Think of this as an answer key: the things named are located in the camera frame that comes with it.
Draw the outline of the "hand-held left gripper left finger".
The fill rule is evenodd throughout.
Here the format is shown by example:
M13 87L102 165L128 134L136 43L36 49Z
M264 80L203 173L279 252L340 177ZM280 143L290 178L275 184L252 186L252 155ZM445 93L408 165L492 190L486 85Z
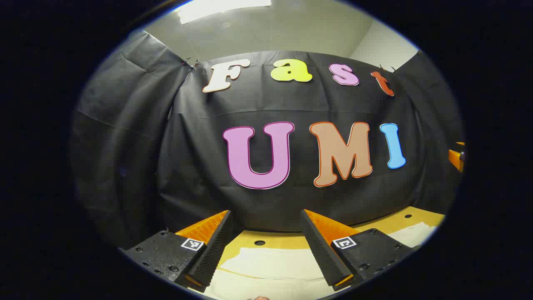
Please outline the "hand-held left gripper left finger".
M211 284L232 230L232 213L225 210L178 232L159 231L120 251L156 277L203 293Z

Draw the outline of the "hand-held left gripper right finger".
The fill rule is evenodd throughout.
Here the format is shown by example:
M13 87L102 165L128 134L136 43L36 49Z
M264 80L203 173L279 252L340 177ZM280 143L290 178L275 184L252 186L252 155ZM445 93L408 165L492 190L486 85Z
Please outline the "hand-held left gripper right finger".
M307 209L299 219L312 255L335 292L373 279L416 250L376 228L359 231Z

